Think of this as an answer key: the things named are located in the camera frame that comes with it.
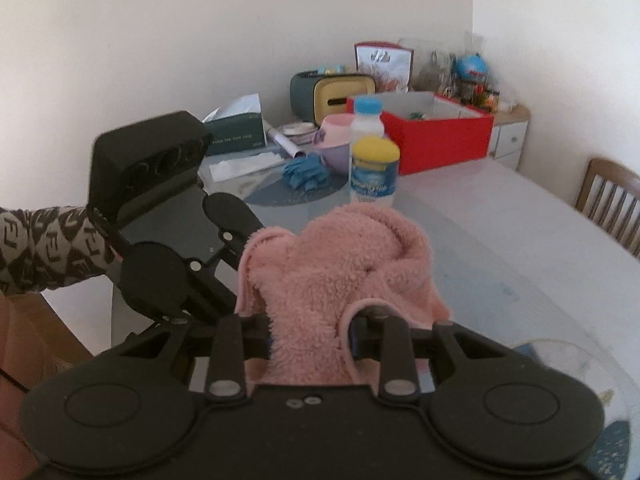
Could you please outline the patterned sleeve left forearm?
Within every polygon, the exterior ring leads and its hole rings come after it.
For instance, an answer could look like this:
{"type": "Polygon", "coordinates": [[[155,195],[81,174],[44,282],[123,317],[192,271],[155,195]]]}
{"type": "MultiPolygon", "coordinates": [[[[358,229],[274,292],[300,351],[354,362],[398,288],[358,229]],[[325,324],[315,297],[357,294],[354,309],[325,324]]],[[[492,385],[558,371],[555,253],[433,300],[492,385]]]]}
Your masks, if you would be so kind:
{"type": "Polygon", "coordinates": [[[3,208],[0,236],[4,296],[95,278],[116,258],[84,207],[3,208]]]}

